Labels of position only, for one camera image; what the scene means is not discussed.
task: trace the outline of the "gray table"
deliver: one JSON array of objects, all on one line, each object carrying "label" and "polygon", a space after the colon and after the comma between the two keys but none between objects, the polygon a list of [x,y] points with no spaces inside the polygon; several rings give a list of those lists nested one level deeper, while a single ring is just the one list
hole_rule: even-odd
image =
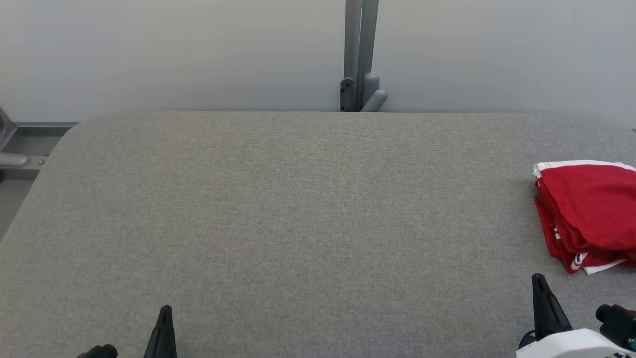
[{"label": "gray table", "polygon": [[567,115],[134,113],[60,141],[0,245],[0,349],[141,357],[512,357],[546,275],[577,328],[636,270],[548,255],[532,165],[636,164]]}]

